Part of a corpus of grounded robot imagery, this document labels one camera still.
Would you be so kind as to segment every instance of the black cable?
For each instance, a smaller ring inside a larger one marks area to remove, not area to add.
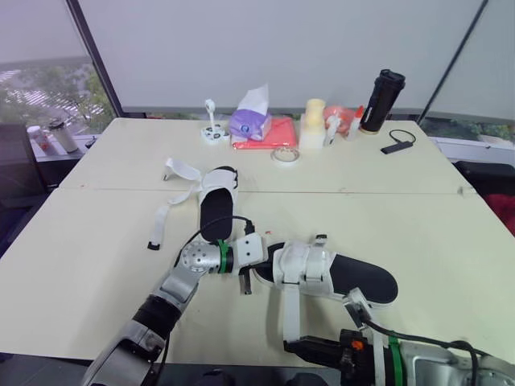
[[[415,342],[433,344],[435,346],[440,346],[443,348],[455,348],[457,350],[468,351],[468,353],[471,356],[471,360],[472,360],[472,376],[471,376],[471,383],[470,383],[472,386],[476,385],[476,380],[477,380],[477,371],[478,371],[478,367],[479,367],[479,361],[477,359],[477,355],[490,356],[490,354],[487,354],[484,351],[476,350],[474,347],[472,347],[472,345],[470,343],[465,342],[463,340],[455,340],[453,342],[444,342],[442,340],[426,338],[424,336],[408,335],[408,334],[402,334],[400,332],[396,332],[393,330],[388,330],[384,327],[377,325],[376,323],[374,323],[368,319],[362,319],[361,321],[364,324],[366,324],[367,326],[369,326],[370,328],[373,328],[375,331],[381,332],[383,335],[393,336],[395,338],[402,339],[402,340],[411,340],[411,341],[415,341]]]
[[[198,231],[196,231],[192,237],[189,238],[188,241],[186,241],[186,243],[184,243],[183,247],[179,250],[179,255],[177,255],[177,259],[175,260],[175,264],[174,266],[177,266],[177,263],[179,262],[179,258],[180,258],[180,254],[182,253],[184,247],[188,244],[190,244],[193,239],[195,239],[195,237],[197,237],[203,230],[205,230],[206,228],[210,227],[211,225],[213,224],[216,224],[222,220],[229,220],[229,219],[234,219],[234,220],[242,220],[242,221],[245,221],[246,224],[245,224],[245,234],[248,235],[249,233],[252,233],[254,232],[254,226],[252,224],[252,220],[244,217],[244,216],[236,216],[236,215],[230,215],[230,216],[223,216],[223,217],[218,217],[217,219],[214,219],[214,220],[211,220],[209,221],[207,224],[205,224],[202,228],[200,228]]]
[[[395,133],[397,131],[400,131],[401,133],[406,133],[408,135],[410,135],[412,138],[413,138],[413,141],[411,141],[411,143],[415,143],[415,141],[417,141],[417,138],[412,134],[410,133],[409,131],[405,131],[405,130],[401,130],[401,129],[394,129],[394,130],[390,130],[388,135],[396,142],[396,143],[399,143],[399,142],[402,142],[400,139],[398,138],[395,138],[392,133]]]
[[[170,334],[168,334],[167,340],[164,343],[163,358],[161,359],[161,363],[159,364],[158,372],[155,374],[155,379],[154,379],[154,385],[153,386],[157,386],[157,384],[159,382],[159,378],[161,378],[161,374],[163,373],[164,365],[165,365],[165,363],[167,361],[168,348],[169,347],[170,347]]]
[[[191,236],[188,239],[188,241],[186,241],[186,243],[183,245],[183,247],[180,249],[179,255],[177,256],[177,260],[175,260],[174,266],[177,265],[177,263],[179,262],[180,254],[183,251],[184,247],[186,245],[190,244],[193,241],[193,239],[195,239],[195,237],[197,237],[203,230],[205,230],[207,227],[210,227],[211,225],[216,224],[216,223],[218,223],[218,222],[220,222],[222,220],[228,220],[228,219],[235,219],[235,220],[245,221],[246,222],[246,224],[245,224],[245,234],[246,235],[248,235],[249,233],[254,232],[254,226],[252,224],[252,221],[250,219],[244,217],[244,216],[230,215],[230,216],[218,217],[217,219],[209,221],[202,228],[200,228],[198,231],[193,233],[193,236]],[[154,386],[157,386],[157,384],[159,382],[159,378],[161,377],[161,373],[163,372],[164,365],[165,365],[165,362],[166,362],[167,356],[168,356],[168,348],[169,348],[169,346],[170,346],[170,335],[168,335],[167,340],[166,340],[166,342],[164,344],[163,358],[161,359],[161,364],[159,365],[158,372],[156,373],[156,376],[155,376]]]

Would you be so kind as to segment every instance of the green band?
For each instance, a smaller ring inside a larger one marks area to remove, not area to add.
[[[393,374],[395,376],[395,386],[402,386],[404,377],[402,376],[402,358],[399,348],[399,341],[394,336],[388,337],[389,347],[392,350]]]
[[[225,273],[227,268],[227,252],[229,250],[229,245],[223,240],[218,240],[218,246],[220,247],[220,269],[218,270],[218,273]]]

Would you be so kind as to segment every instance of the black thermos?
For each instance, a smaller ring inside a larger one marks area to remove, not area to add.
[[[383,125],[393,103],[404,88],[406,78],[391,72],[381,70],[381,73],[374,82],[372,96],[369,105],[361,118],[361,131],[367,134],[376,134]]]

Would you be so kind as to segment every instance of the tissue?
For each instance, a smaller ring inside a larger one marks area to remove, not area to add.
[[[262,141],[270,131],[268,84],[249,90],[229,120],[229,131],[237,138]]]

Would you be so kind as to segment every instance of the black insole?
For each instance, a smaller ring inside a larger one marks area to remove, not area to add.
[[[233,197],[227,189],[210,191],[200,205],[200,227],[209,222],[233,215]],[[209,242],[227,240],[233,230],[233,219],[217,221],[201,232],[202,237]]]
[[[274,260],[274,252],[283,246],[284,243],[279,243],[268,247],[270,263]],[[272,264],[256,268],[256,272],[263,279],[274,282]],[[386,269],[377,265],[336,255],[329,273],[336,294],[346,295],[350,290],[359,287],[367,300],[379,304],[391,303],[398,295],[395,278]]]

